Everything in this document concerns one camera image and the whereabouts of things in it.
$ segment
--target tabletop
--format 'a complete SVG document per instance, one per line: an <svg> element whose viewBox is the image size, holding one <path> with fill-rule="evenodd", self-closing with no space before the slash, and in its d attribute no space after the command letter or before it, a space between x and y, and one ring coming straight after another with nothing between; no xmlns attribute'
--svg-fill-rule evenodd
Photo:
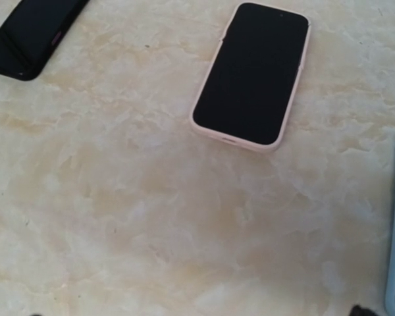
<svg viewBox="0 0 395 316"><path fill-rule="evenodd" d="M0 316L384 311L395 0L260 2L313 24L272 153L188 123L238 0L91 0L0 76Z"/></svg>

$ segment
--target beige marble table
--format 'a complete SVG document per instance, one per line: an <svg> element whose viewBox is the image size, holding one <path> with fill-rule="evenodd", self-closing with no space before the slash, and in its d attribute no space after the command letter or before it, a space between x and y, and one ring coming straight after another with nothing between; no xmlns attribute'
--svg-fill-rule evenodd
<svg viewBox="0 0 395 316"><path fill-rule="evenodd" d="M91 0L37 80L0 76L0 316L383 312L395 0L264 1L313 21L266 155L188 124L238 3Z"/></svg>

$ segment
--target black smartphone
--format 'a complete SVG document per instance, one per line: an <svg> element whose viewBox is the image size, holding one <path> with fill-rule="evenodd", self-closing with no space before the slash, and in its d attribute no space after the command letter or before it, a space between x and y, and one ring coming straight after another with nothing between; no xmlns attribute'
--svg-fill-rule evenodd
<svg viewBox="0 0 395 316"><path fill-rule="evenodd" d="M0 74L32 80L88 0L22 0L0 27Z"/></svg>
<svg viewBox="0 0 395 316"><path fill-rule="evenodd" d="M303 68L310 22L240 5L226 29L190 120L206 136L256 151L276 148Z"/></svg>

